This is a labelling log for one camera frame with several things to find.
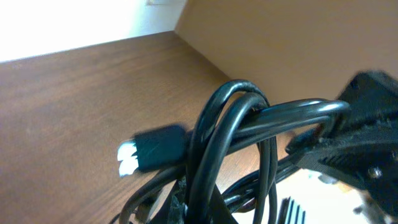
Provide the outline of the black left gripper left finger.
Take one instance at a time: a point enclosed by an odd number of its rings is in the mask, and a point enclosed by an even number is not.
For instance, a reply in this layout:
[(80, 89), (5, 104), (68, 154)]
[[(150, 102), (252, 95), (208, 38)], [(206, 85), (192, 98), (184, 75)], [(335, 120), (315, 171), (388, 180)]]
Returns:
[(149, 224), (184, 224), (186, 184), (174, 183), (163, 206)]

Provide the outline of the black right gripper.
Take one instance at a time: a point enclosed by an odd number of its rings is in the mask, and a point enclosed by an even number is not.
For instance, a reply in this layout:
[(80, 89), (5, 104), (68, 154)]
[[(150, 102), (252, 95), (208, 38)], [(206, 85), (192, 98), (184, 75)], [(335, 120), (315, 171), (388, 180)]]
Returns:
[[(341, 130), (397, 119), (397, 79), (385, 71), (358, 72), (338, 99), (351, 108)], [(294, 138), (286, 151), (297, 167), (365, 190), (385, 213), (397, 216), (396, 127), (368, 126), (320, 139), (307, 131)]]

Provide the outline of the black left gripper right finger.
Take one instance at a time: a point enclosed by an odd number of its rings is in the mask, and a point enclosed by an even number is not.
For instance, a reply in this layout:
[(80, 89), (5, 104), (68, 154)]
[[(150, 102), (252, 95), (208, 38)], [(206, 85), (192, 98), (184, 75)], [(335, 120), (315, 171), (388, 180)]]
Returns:
[(210, 214), (214, 224), (238, 224), (227, 208), (217, 186), (214, 187), (211, 196)]

